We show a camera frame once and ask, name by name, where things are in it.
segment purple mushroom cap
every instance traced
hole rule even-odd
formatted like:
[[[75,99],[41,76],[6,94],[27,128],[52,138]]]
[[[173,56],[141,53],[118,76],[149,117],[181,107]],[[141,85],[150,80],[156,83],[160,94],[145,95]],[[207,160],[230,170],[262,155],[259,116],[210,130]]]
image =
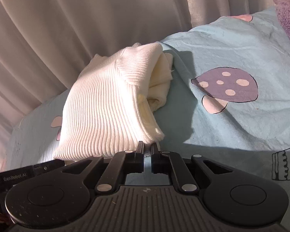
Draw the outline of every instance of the purple mushroom cap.
[[[258,86],[254,78],[237,68],[214,68],[191,82],[209,96],[229,102],[250,102],[258,97]]]

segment light blue bedsheet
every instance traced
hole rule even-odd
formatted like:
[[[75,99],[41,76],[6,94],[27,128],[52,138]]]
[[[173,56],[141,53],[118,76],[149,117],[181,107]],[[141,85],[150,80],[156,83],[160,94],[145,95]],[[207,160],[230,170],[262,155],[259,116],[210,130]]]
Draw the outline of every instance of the light blue bedsheet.
[[[289,196],[282,224],[290,230],[290,41],[274,8],[254,14],[251,22],[222,17],[209,25],[171,35],[161,43],[174,56],[167,103],[154,114],[165,134],[161,149],[185,158],[202,154],[276,180]],[[209,86],[203,89],[192,84],[191,79],[217,67],[249,73],[257,83],[258,98],[246,103],[229,100],[221,113],[208,113],[202,98],[215,79],[209,76]],[[236,93],[240,92],[238,88],[235,84]],[[51,128],[50,124],[62,114],[67,95],[68,91],[44,103],[14,128],[8,169],[52,159],[59,143],[59,128]],[[140,178],[130,175],[126,183],[157,182],[165,184],[166,178],[153,177],[147,169]]]

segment mushroom outline drawing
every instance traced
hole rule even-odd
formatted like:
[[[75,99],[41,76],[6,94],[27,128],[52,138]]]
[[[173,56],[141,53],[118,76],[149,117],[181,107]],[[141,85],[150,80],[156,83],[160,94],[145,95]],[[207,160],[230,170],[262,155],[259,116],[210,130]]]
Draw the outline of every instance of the mushroom outline drawing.
[[[57,137],[56,140],[59,141],[60,140],[60,134],[61,134],[61,126],[62,126],[62,116],[56,116],[53,119],[53,122],[50,124],[51,127],[55,128],[55,127],[60,127],[57,133]]]
[[[246,21],[246,22],[251,22],[252,19],[253,19],[253,16],[252,15],[248,15],[248,14],[240,15],[240,16],[230,16],[230,17],[241,19],[241,20]]]
[[[191,82],[207,94],[202,98],[202,105],[210,114],[222,112],[228,102],[244,103],[258,98],[255,79],[238,68],[214,68]]]

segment bed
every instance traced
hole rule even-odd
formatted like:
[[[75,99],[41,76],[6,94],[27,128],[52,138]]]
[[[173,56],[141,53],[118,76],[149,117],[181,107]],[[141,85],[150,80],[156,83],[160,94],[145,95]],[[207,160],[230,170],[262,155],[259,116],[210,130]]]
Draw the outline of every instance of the bed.
[[[276,181],[289,196],[282,225],[290,230],[290,40],[275,8],[221,17],[161,44],[174,57],[167,103],[154,113],[165,134],[161,150],[184,158],[202,154]],[[51,123],[62,115],[68,93],[14,127],[6,170],[52,159],[60,126]],[[165,176],[146,173],[128,176],[126,184],[149,181],[167,184]]]

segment ridged plastic surface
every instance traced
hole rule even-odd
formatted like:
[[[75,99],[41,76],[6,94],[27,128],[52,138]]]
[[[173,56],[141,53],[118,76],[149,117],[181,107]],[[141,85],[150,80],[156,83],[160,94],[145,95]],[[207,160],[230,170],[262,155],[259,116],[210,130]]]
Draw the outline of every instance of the ridged plastic surface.
[[[99,196],[78,220],[59,228],[30,229],[15,225],[11,232],[287,232],[278,224],[245,229],[212,217],[195,196],[173,186],[121,186]]]

